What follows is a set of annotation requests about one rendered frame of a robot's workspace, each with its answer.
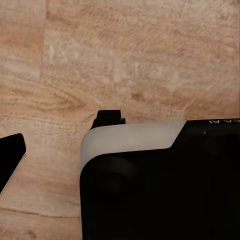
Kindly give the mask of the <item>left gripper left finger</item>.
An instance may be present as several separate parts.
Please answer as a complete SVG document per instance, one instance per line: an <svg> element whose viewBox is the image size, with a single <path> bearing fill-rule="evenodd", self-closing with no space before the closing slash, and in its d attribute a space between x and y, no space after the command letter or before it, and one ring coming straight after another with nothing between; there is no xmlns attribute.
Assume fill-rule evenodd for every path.
<svg viewBox="0 0 240 240"><path fill-rule="evenodd" d="M0 138L0 193L26 152L21 133Z"/></svg>

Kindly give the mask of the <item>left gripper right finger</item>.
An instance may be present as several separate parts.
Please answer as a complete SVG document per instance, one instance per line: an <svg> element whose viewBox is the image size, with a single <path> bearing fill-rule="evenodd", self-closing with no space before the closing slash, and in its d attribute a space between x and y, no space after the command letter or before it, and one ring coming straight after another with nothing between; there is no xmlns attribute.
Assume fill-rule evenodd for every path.
<svg viewBox="0 0 240 240"><path fill-rule="evenodd" d="M240 135L229 133L224 151L240 173Z"/></svg>

